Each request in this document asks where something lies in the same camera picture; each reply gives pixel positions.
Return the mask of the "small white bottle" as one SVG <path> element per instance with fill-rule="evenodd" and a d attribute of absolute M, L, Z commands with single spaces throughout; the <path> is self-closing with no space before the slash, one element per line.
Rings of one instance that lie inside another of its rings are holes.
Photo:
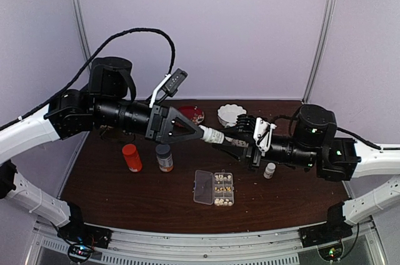
<path fill-rule="evenodd" d="M 221 131 L 203 125 L 199 125 L 199 127 L 203 131 L 201 139 L 204 142 L 211 144 L 222 144 L 224 142 L 225 136 Z"/>
<path fill-rule="evenodd" d="M 273 162 L 269 162 L 264 170 L 263 174 L 264 178 L 271 179 L 273 177 L 275 170 L 276 170 L 276 165 Z"/>

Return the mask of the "grey lid pill bottle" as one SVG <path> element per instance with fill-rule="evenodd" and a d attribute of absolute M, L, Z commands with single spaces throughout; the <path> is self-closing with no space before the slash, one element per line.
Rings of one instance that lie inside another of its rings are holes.
<path fill-rule="evenodd" d="M 174 163 L 171 147 L 167 144 L 158 144 L 156 146 L 156 158 L 159 168 L 162 172 L 168 173 L 173 170 Z"/>

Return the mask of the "clear plastic pill organizer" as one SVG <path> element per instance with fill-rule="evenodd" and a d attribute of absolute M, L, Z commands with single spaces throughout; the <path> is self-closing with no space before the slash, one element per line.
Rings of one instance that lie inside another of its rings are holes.
<path fill-rule="evenodd" d="M 230 174 L 232 176 L 232 182 L 220 182 L 215 181 L 215 175 L 217 174 Z M 216 192 L 214 190 L 218 185 L 232 187 L 232 192 Z M 228 198 L 234 200 L 234 176 L 231 172 L 209 172 L 203 170 L 196 170 L 194 173 L 194 187 L 193 187 L 193 201 L 198 204 L 207 206 L 215 205 L 214 200 L 216 198 Z"/>

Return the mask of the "orange pill bottle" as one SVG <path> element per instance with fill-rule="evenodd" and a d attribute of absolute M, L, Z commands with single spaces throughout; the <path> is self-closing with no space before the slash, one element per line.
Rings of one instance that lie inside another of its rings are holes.
<path fill-rule="evenodd" d="M 122 148 L 122 154 L 130 171 L 138 173 L 142 170 L 141 162 L 137 147 L 134 144 L 127 144 Z"/>

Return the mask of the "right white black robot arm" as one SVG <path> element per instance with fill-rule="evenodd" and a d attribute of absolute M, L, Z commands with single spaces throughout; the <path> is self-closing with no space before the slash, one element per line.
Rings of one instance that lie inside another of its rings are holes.
<path fill-rule="evenodd" d="M 390 175 L 384 184 L 354 199 L 331 206 L 321 226 L 324 240 L 333 241 L 344 228 L 399 202 L 399 146 L 374 144 L 338 127 L 335 114 L 315 104 L 303 104 L 292 116 L 270 121 L 242 114 L 233 127 L 205 134 L 207 142 L 227 151 L 233 140 L 246 143 L 239 152 L 275 164 L 310 170 L 319 178 L 341 182 L 373 175 Z"/>

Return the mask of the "white pills in organizer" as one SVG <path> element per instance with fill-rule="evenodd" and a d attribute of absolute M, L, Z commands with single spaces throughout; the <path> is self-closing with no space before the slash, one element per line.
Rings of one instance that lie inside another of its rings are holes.
<path fill-rule="evenodd" d="M 233 180 L 233 177 L 230 174 L 228 175 L 217 174 L 214 177 L 217 183 L 231 183 Z"/>

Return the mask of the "yellow pills in organizer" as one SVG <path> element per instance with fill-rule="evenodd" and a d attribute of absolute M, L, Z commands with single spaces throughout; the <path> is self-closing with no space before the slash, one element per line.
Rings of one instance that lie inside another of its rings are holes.
<path fill-rule="evenodd" d="M 232 187 L 228 187 L 228 186 L 223 186 L 223 185 L 218 185 L 217 187 L 214 188 L 214 190 L 219 193 L 219 192 L 232 192 L 233 188 Z"/>

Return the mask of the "patterned mug yellow inside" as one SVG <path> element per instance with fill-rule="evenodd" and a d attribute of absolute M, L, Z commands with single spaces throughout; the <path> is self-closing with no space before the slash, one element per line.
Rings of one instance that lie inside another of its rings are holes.
<path fill-rule="evenodd" d="M 239 139 L 231 139 L 229 142 L 232 145 L 237 146 L 237 147 L 246 148 L 249 146 L 249 144 L 246 141 L 239 140 Z"/>

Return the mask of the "red patterned plate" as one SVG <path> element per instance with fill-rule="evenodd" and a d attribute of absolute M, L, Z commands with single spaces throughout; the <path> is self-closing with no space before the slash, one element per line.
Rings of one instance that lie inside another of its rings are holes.
<path fill-rule="evenodd" d="M 196 125 L 200 125 L 205 119 L 204 111 L 197 106 L 181 106 L 178 111 Z"/>

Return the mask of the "white scalloped bowl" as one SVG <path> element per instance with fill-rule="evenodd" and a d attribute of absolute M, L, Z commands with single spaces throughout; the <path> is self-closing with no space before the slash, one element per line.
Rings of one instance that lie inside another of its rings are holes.
<path fill-rule="evenodd" d="M 217 110 L 218 121 L 224 128 L 235 126 L 238 116 L 243 114 L 247 114 L 247 111 L 237 104 L 226 104 Z"/>

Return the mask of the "front aluminium rail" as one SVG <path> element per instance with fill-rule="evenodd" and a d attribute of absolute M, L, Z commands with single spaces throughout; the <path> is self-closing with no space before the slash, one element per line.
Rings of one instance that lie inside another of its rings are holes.
<path fill-rule="evenodd" d="M 224 234 L 173 234 L 144 232 L 90 224 L 111 230 L 109 246 L 83 264 L 389 264 L 372 219 L 359 224 L 351 237 L 305 247 L 300 228 Z M 319 251 L 343 244 L 338 262 L 324 260 Z M 39 217 L 22 264 L 74 264 L 67 256 L 68 245 L 53 227 Z"/>

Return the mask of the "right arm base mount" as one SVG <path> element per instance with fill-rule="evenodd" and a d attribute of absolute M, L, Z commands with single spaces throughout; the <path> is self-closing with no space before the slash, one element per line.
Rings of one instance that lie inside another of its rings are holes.
<path fill-rule="evenodd" d="M 352 235 L 353 229 L 347 224 L 332 226 L 328 223 L 323 223 L 299 229 L 303 248 L 331 243 Z"/>

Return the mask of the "right aluminium frame post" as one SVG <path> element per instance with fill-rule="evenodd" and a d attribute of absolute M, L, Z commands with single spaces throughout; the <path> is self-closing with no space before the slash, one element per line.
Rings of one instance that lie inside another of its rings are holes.
<path fill-rule="evenodd" d="M 328 35 L 329 35 L 330 26 L 331 26 L 331 23 L 333 20 L 333 16 L 334 16 L 336 1 L 337 0 L 326 0 L 326 2 L 325 2 L 324 12 L 322 15 L 321 28 L 320 28 L 320 32 L 319 32 L 319 36 L 318 36 L 318 40 L 317 40 L 316 51 L 314 53 L 314 57 L 312 60 L 311 71 L 310 71 L 310 74 L 309 74 L 309 77 L 307 80 L 306 88 L 305 88 L 303 97 L 301 99 L 303 104 L 308 103 L 311 99 L 311 94 L 312 94 L 314 85 L 316 83 L 318 71 L 321 66 L 324 51 L 325 51 L 326 44 L 328 41 Z"/>

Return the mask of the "aluminium frame post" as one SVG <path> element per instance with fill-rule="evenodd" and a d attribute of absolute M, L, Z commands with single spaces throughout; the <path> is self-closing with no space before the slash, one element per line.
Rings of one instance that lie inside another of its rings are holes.
<path fill-rule="evenodd" d="M 87 36 L 87 32 L 86 32 L 86 27 L 84 24 L 81 0 L 71 0 L 71 2 L 72 2 L 72 9 L 73 9 L 74 17 L 75 17 L 77 33 L 78 33 L 78 38 L 79 38 L 79 42 L 81 45 L 82 53 L 83 53 L 85 60 L 88 60 L 89 57 L 91 56 L 91 50 L 89 47 L 88 36 Z"/>
<path fill-rule="evenodd" d="M 308 103 L 311 99 L 311 94 L 312 94 L 314 85 L 316 83 L 318 71 L 321 66 L 324 51 L 325 51 L 326 44 L 328 41 L 328 35 L 329 35 L 330 26 L 331 26 L 331 23 L 333 20 L 333 16 L 334 16 L 336 1 L 337 0 L 326 0 L 326 2 L 325 2 L 324 12 L 322 15 L 321 28 L 320 28 L 320 32 L 319 32 L 319 36 L 318 36 L 318 40 L 317 40 L 316 51 L 314 53 L 314 57 L 312 60 L 311 71 L 310 71 L 310 74 L 309 74 L 309 77 L 307 80 L 306 88 L 305 88 L 303 97 L 301 99 L 303 104 Z"/>

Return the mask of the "left aluminium frame post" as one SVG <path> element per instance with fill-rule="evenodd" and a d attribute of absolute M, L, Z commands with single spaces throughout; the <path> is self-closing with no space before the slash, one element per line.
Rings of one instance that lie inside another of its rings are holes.
<path fill-rule="evenodd" d="M 78 38 L 79 38 L 79 42 L 81 45 L 82 53 L 83 53 L 85 60 L 88 60 L 89 57 L 91 56 L 91 50 L 89 47 L 88 36 L 87 36 L 87 32 L 86 32 L 86 27 L 84 24 L 81 0 L 71 0 L 71 2 L 72 2 L 72 9 L 73 9 L 74 17 L 75 17 L 77 33 L 78 33 Z"/>

